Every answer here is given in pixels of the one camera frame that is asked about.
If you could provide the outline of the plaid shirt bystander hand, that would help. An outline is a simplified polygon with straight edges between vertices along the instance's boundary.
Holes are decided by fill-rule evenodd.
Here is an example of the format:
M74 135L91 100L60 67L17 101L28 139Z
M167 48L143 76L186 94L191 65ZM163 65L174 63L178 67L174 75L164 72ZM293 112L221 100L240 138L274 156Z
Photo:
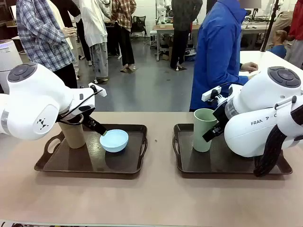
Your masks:
M74 27L64 27L64 28L62 28L62 33L65 38L76 37L77 29Z

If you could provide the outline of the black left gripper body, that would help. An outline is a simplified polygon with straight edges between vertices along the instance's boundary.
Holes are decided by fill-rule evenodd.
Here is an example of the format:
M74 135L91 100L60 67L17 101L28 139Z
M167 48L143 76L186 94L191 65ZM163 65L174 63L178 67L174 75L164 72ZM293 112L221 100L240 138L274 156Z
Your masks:
M94 112L96 108L93 107L89 110L86 110L84 112L82 112L81 114L83 115L83 121L82 124L89 128L90 130L95 130L98 126L97 126L97 121L95 121L95 119L93 119L90 115Z

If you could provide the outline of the person left hand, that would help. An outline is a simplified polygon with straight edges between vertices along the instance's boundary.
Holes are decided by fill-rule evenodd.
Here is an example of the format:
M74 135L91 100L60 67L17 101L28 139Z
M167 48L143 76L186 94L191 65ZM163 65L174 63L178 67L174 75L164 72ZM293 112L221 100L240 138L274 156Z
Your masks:
M252 73L258 70L258 65L253 62L248 62L245 64L240 64L240 71Z

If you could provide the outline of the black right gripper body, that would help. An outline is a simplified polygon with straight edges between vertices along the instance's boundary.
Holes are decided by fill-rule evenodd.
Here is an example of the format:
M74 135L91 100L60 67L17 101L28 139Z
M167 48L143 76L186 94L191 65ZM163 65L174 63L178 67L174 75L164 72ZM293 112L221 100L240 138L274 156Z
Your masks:
M225 113L225 106L226 106L226 104L219 105L213 113L214 117L218 121L218 123L215 126L217 128L219 128L220 130L224 130L227 122L229 121L229 119Z

